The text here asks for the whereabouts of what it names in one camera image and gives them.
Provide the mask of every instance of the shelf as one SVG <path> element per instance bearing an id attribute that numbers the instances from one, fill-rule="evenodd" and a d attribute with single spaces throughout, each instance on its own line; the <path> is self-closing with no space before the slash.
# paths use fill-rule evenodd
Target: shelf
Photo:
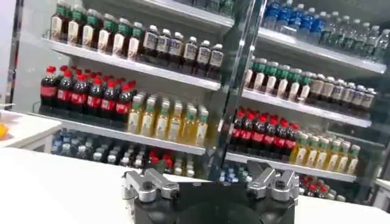
<path id="1" fill-rule="evenodd" d="M 180 151 L 180 152 L 191 153 L 196 155 L 203 155 L 205 152 L 205 149 L 202 147 L 195 147 L 191 145 L 184 145 L 176 142 L 170 142 L 170 141 L 164 141 L 156 138 L 145 137 L 142 135 L 135 135 L 124 131 L 113 130 L 110 128 L 99 127 L 99 126 L 85 124 L 76 121 L 69 121 L 57 117 L 45 116 L 38 113 L 29 113 L 29 114 L 38 117 L 47 118 L 47 119 L 57 120 L 62 122 L 62 127 L 64 128 L 91 133 L 94 135 L 101 135 L 109 138 L 116 138 L 124 141 L 136 142 L 140 144 L 151 145 L 159 148 L 170 149 L 174 151 Z"/>
<path id="2" fill-rule="evenodd" d="M 328 179 L 332 179 L 332 180 L 339 180 L 339 181 L 345 181 L 345 182 L 354 182 L 356 180 L 356 176 L 353 176 L 353 175 L 348 175 L 348 174 L 344 174 L 344 173 L 336 173 L 336 172 L 320 170 L 320 169 L 314 169 L 314 168 L 309 168 L 309 167 L 304 167 L 304 166 L 297 166 L 297 165 L 292 165 L 292 164 L 288 164 L 288 163 L 268 160 L 268 159 L 264 159 L 264 158 L 260 158 L 260 157 L 253 157 L 253 156 L 249 156 L 249 155 L 242 155 L 242 154 L 231 153 L 231 152 L 228 152 L 226 154 L 226 159 L 230 160 L 230 161 L 236 161 L 239 163 L 246 163 L 247 160 L 252 160 L 252 161 L 257 161 L 257 162 L 262 162 L 262 163 L 266 162 L 275 169 L 293 170 L 297 173 L 312 175 L 312 176 L 317 176 L 317 177 L 322 177 L 322 178 L 328 178 Z"/>
<path id="3" fill-rule="evenodd" d="M 369 127 L 371 125 L 371 121 L 366 119 L 360 119 L 357 117 L 340 114 L 334 111 L 328 111 L 325 109 L 312 107 L 310 105 L 295 103 L 278 97 L 265 95 L 256 91 L 249 91 L 244 89 L 243 97 L 247 99 L 255 100 L 257 102 L 268 103 L 278 107 L 283 107 L 290 110 L 300 111 L 306 114 L 323 117 L 329 120 L 343 122 L 345 124 L 351 124 L 359 127 Z"/>
<path id="4" fill-rule="evenodd" d="M 53 51 L 59 53 L 76 56 L 80 58 L 86 58 L 93 61 L 98 61 L 108 65 L 117 66 L 120 68 L 125 68 L 131 71 L 137 71 L 147 75 L 153 75 L 165 79 L 174 80 L 176 82 L 186 83 L 192 86 L 198 86 L 201 88 L 209 90 L 218 90 L 221 86 L 218 82 L 206 79 L 200 79 L 191 75 L 184 75 L 178 72 L 173 72 L 170 70 L 158 68 L 156 66 L 151 66 L 143 63 L 139 63 L 132 60 L 125 60 L 111 55 L 101 54 L 95 51 L 88 49 L 70 46 L 68 44 L 59 43 L 56 41 L 51 41 L 43 39 L 44 43 Z"/>

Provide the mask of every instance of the white countertop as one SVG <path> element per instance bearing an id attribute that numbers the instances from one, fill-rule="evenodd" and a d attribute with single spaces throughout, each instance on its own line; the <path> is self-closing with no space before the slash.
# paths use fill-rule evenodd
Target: white countertop
<path id="1" fill-rule="evenodd" d="M 128 169 L 21 149 L 0 150 L 0 223 L 130 223 L 121 195 Z M 170 176 L 171 180 L 191 181 Z M 368 207 L 300 197 L 295 223 L 388 223 Z"/>
<path id="2" fill-rule="evenodd" d="M 61 122 L 55 120 L 5 110 L 0 110 L 0 114 L 0 121 L 9 129 L 5 139 L 0 140 L 0 147 L 23 147 L 61 128 Z"/>

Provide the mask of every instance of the brown bottle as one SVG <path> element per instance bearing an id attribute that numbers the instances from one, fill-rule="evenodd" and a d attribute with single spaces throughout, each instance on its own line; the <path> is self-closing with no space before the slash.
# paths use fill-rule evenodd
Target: brown bottle
<path id="1" fill-rule="evenodd" d="M 168 68 L 172 70 L 180 69 L 180 62 L 183 57 L 184 43 L 183 35 L 175 32 L 175 37 L 171 39 L 169 44 L 169 64 Z"/>
<path id="2" fill-rule="evenodd" d="M 50 40 L 64 41 L 68 38 L 69 11 L 71 7 L 65 1 L 59 0 L 55 13 L 51 17 Z"/>
<path id="3" fill-rule="evenodd" d="M 68 27 L 68 44 L 81 45 L 83 39 L 83 27 L 85 25 L 87 11 L 81 5 L 75 5 L 72 12 L 72 21 Z"/>
<path id="4" fill-rule="evenodd" d="M 114 45 L 112 50 L 113 55 L 118 57 L 124 57 L 127 55 L 131 31 L 131 23 L 129 20 L 120 18 L 118 31 L 114 36 Z"/>
<path id="5" fill-rule="evenodd" d="M 118 20 L 110 14 L 104 14 L 104 26 L 99 31 L 99 42 L 97 44 L 99 53 L 112 53 L 112 47 L 114 45 L 114 33 L 118 26 Z"/>

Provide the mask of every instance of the juice bottle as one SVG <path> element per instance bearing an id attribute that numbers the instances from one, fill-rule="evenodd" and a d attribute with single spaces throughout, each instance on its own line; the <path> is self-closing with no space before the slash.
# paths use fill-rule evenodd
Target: juice bottle
<path id="1" fill-rule="evenodd" d="M 349 162 L 347 165 L 346 173 L 354 175 L 356 170 L 356 165 L 358 164 L 358 154 L 360 151 L 360 146 L 353 145 L 351 146 L 351 150 L 349 151 Z"/>
<path id="2" fill-rule="evenodd" d="M 158 139 L 166 138 L 166 131 L 168 127 L 168 110 L 169 110 L 169 101 L 164 100 L 161 105 L 161 113 L 157 118 L 156 130 L 154 136 Z"/>
<path id="3" fill-rule="evenodd" d="M 318 141 L 319 138 L 317 136 L 310 137 L 309 145 L 306 148 L 307 152 L 302 163 L 304 166 L 308 166 L 308 167 L 314 166 L 314 162 L 317 157 Z"/>
<path id="4" fill-rule="evenodd" d="M 334 171 L 339 173 L 344 173 L 346 171 L 346 166 L 348 162 L 348 149 L 351 146 L 349 142 L 341 143 L 341 150 L 339 152 L 339 158 L 336 162 Z"/>
<path id="5" fill-rule="evenodd" d="M 323 169 L 325 160 L 328 156 L 328 147 L 329 147 L 329 140 L 326 138 L 321 138 L 319 141 L 319 147 L 317 151 L 317 157 L 314 162 L 314 168 L 316 169 Z"/>
<path id="6" fill-rule="evenodd" d="M 338 140 L 334 140 L 331 143 L 330 151 L 328 152 L 328 157 L 325 160 L 324 170 L 333 171 L 335 169 L 336 163 L 339 159 L 340 145 L 341 141 Z"/>

